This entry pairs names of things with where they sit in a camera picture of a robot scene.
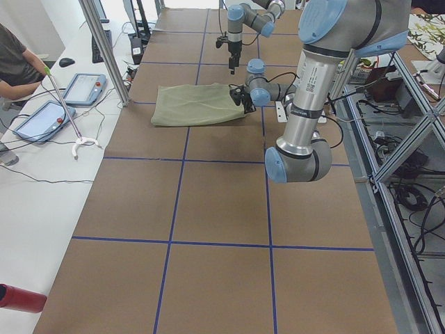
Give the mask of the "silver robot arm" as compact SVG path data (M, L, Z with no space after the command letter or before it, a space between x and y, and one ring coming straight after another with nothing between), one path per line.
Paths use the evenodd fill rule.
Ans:
M230 90L234 103L249 113L282 101L288 111L284 134L265 153L272 181L312 182L327 175L332 153L316 126L338 64L351 50L366 57L401 49L410 12L410 1L310 1L298 25L303 46L295 83L271 83L264 62L249 61L244 85Z
M255 4L266 10L259 14L247 3L231 5L227 9L227 34L225 41L228 44L229 71L235 74L239 66L243 48L243 27L248 26L257 34L269 37L275 29L276 21L286 10L285 1L254 1Z

